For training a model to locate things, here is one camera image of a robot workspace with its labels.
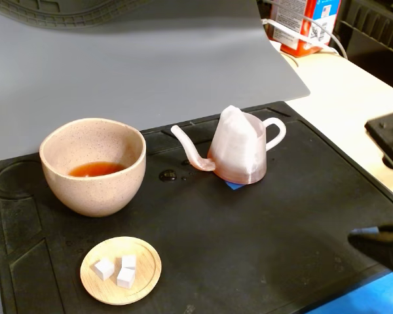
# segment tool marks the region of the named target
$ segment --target teapot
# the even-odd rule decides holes
[[[275,124],[279,134],[266,143],[266,127]],[[195,168],[213,171],[218,177],[236,184],[252,184],[267,172],[267,151],[286,136],[286,126],[278,118],[261,121],[258,117],[228,106],[220,115],[207,158],[202,158],[195,145],[179,126],[172,133],[182,144],[186,156]]]

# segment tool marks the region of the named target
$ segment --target tea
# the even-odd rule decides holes
[[[121,170],[126,169],[121,164],[115,162],[90,162],[74,168],[69,172],[73,177],[97,177],[100,175],[110,175]]]

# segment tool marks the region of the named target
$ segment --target ceramic bowl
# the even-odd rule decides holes
[[[126,124],[101,118],[72,121],[52,132],[39,154],[47,183],[76,213],[103,217],[122,209],[136,195],[145,172],[145,140]],[[114,162],[126,169],[97,177],[70,171],[90,162]]]

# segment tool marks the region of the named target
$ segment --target wooden desk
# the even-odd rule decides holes
[[[364,129],[367,120],[393,113],[393,88],[336,55],[299,58],[299,67],[285,58],[311,91],[288,105],[393,192],[393,170]]]

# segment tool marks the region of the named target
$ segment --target gray sheet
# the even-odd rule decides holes
[[[154,0],[73,31],[0,15],[0,160],[38,151],[78,118],[143,130],[308,93],[254,0]]]

